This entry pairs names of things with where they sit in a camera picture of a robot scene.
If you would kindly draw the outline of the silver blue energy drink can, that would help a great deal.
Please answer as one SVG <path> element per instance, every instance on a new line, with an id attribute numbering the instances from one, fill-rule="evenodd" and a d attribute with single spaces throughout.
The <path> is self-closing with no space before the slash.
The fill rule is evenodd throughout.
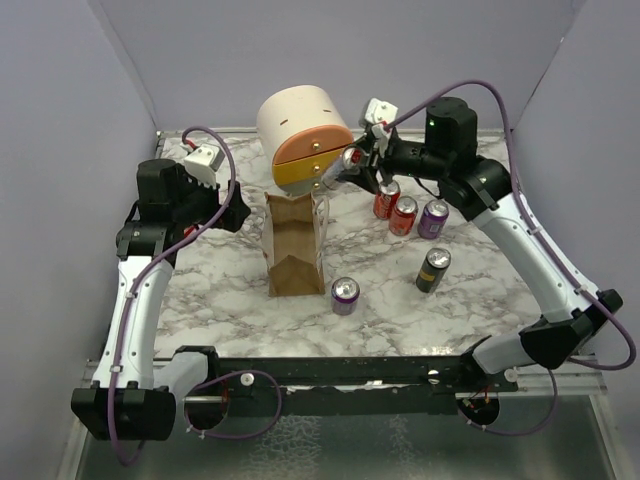
<path id="1" fill-rule="evenodd" d="M 355 184 L 366 159 L 367 154 L 363 149 L 357 146 L 346 147 L 321 176 L 321 185 L 335 190 L 342 184 Z"/>

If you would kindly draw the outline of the brown canvas bag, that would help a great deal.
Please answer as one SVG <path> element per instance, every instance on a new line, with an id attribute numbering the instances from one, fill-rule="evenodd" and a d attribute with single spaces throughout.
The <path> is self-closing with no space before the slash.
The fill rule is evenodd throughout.
<path id="1" fill-rule="evenodd" d="M 245 238 L 258 247 L 266 262 L 271 297 L 322 295 L 325 293 L 323 248 L 327 236 L 330 203 L 325 195 L 311 193 L 285 197 L 267 193 L 261 213 L 258 239 Z"/>

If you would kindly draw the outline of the purple fanta can front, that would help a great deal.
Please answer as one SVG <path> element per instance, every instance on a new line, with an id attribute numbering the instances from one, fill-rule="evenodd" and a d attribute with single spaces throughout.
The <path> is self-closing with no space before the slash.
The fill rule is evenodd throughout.
<path id="1" fill-rule="evenodd" d="M 331 286 L 331 307 L 335 314 L 351 315 L 360 296 L 359 283 L 351 277 L 336 279 Z"/>

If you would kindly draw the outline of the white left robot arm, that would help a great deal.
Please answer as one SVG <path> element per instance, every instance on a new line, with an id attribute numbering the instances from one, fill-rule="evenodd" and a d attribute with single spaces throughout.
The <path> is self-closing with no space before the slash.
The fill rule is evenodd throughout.
<path id="1" fill-rule="evenodd" d="M 181 347 L 154 368 L 160 308 L 178 250 L 208 228 L 236 233 L 251 210 L 232 179 L 219 197 L 217 160 L 202 156 L 139 164 L 138 199 L 116 235 L 118 291 L 106 345 L 91 383 L 74 390 L 71 409 L 97 440 L 163 441 L 181 400 L 220 385 L 212 347 Z"/>

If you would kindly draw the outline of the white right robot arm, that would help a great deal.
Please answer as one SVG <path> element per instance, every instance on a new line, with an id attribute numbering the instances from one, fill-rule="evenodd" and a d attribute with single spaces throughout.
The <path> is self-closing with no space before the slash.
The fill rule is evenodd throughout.
<path id="1" fill-rule="evenodd" d="M 558 368 L 622 307 L 620 294 L 588 280 L 535 225 L 508 170 L 478 154 L 477 114 L 464 100 L 441 97 L 427 106 L 423 142 L 399 137 L 392 125 L 397 112 L 386 101 L 367 102 L 359 119 L 364 134 L 340 180 L 371 193 L 396 176 L 436 182 L 442 199 L 501 250 L 541 310 L 536 323 L 470 348 L 459 367 L 461 383 L 481 391 L 511 367 Z"/>

